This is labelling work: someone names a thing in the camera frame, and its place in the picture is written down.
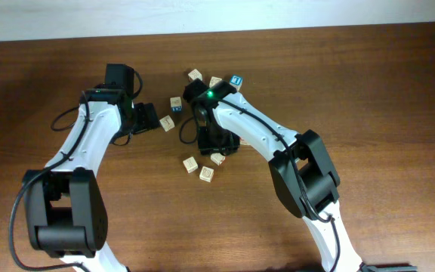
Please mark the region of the wooden block red face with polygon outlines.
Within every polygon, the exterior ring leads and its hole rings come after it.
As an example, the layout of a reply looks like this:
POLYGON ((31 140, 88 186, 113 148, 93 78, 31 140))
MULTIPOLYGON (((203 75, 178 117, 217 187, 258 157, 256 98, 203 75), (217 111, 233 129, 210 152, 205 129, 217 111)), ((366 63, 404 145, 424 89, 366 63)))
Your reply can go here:
POLYGON ((240 138, 240 144, 241 145, 245 145, 245 146, 250 146, 250 143, 248 143, 247 141, 245 141, 244 139, 240 138))

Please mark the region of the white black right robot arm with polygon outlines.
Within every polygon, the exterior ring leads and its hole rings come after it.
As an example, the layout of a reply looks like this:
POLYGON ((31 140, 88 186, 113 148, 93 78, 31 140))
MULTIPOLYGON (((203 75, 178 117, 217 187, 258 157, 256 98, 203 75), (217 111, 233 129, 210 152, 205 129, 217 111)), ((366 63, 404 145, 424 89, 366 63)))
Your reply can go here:
POLYGON ((341 219, 341 181, 316 132, 301 134, 274 122, 227 82, 209 87, 195 79, 184 89, 183 98, 193 111, 201 154, 227 156, 246 141, 267 161, 279 201, 305 221, 323 270, 360 270, 363 260, 341 219))

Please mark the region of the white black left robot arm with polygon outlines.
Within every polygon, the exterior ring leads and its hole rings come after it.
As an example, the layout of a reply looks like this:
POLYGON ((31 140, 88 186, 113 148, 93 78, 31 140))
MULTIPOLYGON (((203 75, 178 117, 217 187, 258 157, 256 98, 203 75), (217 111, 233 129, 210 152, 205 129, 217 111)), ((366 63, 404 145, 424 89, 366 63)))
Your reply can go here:
POLYGON ((108 242, 108 216, 96 176, 107 147, 121 137, 157 128, 152 103, 133 103, 123 89, 91 88, 79 100, 79 114, 58 153, 41 170, 23 176, 29 243, 61 268, 127 271, 108 242))

